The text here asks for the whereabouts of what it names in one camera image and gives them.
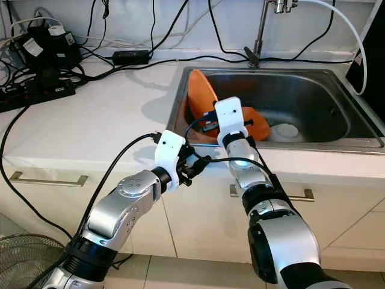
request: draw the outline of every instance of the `countertop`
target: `countertop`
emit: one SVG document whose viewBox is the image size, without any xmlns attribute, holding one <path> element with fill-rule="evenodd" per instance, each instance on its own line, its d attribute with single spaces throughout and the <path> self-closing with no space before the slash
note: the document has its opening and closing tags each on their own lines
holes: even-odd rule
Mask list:
<svg viewBox="0 0 385 289">
<path fill-rule="evenodd" d="M 115 73 L 78 88 L 74 96 L 33 105 L 8 137 L 5 164 L 105 171 L 131 140 L 165 129 L 184 67 L 246 65 L 217 61 L 160 64 Z M 96 60 L 89 60 L 84 67 L 90 75 L 108 68 Z M 263 63 L 264 67 L 326 68 L 346 83 L 344 64 Z M 0 114 L 0 134 L 18 111 Z M 154 151 L 155 144 L 144 140 L 130 149 L 115 169 L 129 173 L 150 169 Z M 220 148 L 198 148 L 198 151 L 224 156 Z M 284 181 L 385 185 L 385 155 L 283 149 L 261 149 L 260 153 Z M 217 168 L 226 169 L 224 165 Z"/>
</svg>

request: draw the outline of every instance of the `drawer handle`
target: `drawer handle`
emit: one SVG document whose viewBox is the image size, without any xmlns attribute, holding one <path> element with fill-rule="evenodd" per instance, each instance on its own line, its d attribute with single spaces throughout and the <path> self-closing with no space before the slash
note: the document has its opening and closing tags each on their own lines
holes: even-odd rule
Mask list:
<svg viewBox="0 0 385 289">
<path fill-rule="evenodd" d="M 310 188 L 303 190 L 304 196 L 289 196 L 290 200 L 298 200 L 300 202 L 314 202 L 313 191 Z M 230 197 L 239 197 L 236 193 L 235 185 L 230 185 Z"/>
<path fill-rule="evenodd" d="M 44 179 L 20 179 L 22 172 L 14 172 L 10 178 L 11 182 L 18 182 L 21 184 L 37 184 L 37 185 L 62 185 L 65 187 L 83 187 L 87 176 L 80 176 L 77 182 L 67 182 L 67 181 L 47 181 Z"/>
</svg>

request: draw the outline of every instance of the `faucet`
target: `faucet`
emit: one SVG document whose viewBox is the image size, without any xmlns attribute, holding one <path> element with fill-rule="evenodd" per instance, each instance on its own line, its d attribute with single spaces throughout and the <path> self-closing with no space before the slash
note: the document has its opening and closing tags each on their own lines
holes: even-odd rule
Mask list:
<svg viewBox="0 0 385 289">
<path fill-rule="evenodd" d="M 247 54 L 247 57 L 250 59 L 249 66 L 253 68 L 259 67 L 260 52 L 262 50 L 262 37 L 263 30 L 265 29 L 265 22 L 267 16 L 267 10 L 269 3 L 274 3 L 275 14 L 290 13 L 292 8 L 298 6 L 298 0 L 263 0 L 262 14 L 260 16 L 259 29 L 257 34 L 257 39 L 254 43 L 253 51 L 250 50 L 247 46 L 244 48 L 244 51 Z"/>
</svg>

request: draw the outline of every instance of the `sink basin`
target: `sink basin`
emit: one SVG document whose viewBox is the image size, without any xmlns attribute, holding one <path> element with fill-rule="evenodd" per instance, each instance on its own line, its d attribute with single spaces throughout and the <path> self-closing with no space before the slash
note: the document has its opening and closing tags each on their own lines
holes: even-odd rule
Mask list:
<svg viewBox="0 0 385 289">
<path fill-rule="evenodd" d="M 200 69 L 222 100 L 237 96 L 266 118 L 271 136 L 258 147 L 344 152 L 385 152 L 380 133 L 354 104 L 335 74 L 321 69 L 216 69 L 183 71 L 167 129 L 183 135 L 194 120 L 188 107 L 189 74 Z M 216 138 L 191 130 L 194 145 Z"/>
</svg>

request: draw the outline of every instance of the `cabinet door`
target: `cabinet door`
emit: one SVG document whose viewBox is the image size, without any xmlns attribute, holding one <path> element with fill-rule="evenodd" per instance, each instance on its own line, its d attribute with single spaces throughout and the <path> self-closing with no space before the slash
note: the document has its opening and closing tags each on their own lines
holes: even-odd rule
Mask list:
<svg viewBox="0 0 385 289">
<path fill-rule="evenodd" d="M 103 172 L 82 172 L 69 170 L 43 170 L 19 168 L 21 178 L 59 181 L 76 181 L 87 175 L 83 187 L 57 185 L 14 184 L 14 186 L 41 212 L 43 216 L 74 234 L 85 207 L 103 176 Z M 7 169 L 8 177 L 15 170 Z M 97 200 L 106 196 L 129 173 L 112 173 Z M 122 247 L 124 253 L 148 253 L 173 256 L 174 249 L 170 230 L 162 204 L 155 204 L 154 210 L 139 219 L 129 240 Z M 31 233 L 48 235 L 66 244 L 68 238 L 59 230 L 41 221 L 0 179 L 0 211 L 19 226 Z"/>
<path fill-rule="evenodd" d="M 250 263 L 247 216 L 241 199 L 230 197 L 228 173 L 196 177 L 163 195 L 179 258 Z"/>
<path fill-rule="evenodd" d="M 310 188 L 314 202 L 293 202 L 325 249 L 384 197 L 383 189 L 344 185 L 283 184 L 289 196 Z"/>
<path fill-rule="evenodd" d="M 339 237 L 332 247 L 385 250 L 385 212 L 371 212 Z"/>
<path fill-rule="evenodd" d="M 176 251 L 181 258 L 250 262 L 247 216 L 241 199 L 230 197 L 233 178 L 226 172 L 202 176 L 192 186 L 164 195 Z M 284 183 L 290 196 L 312 189 L 315 201 L 294 201 L 325 248 L 369 211 L 383 196 L 381 190 Z"/>
</svg>

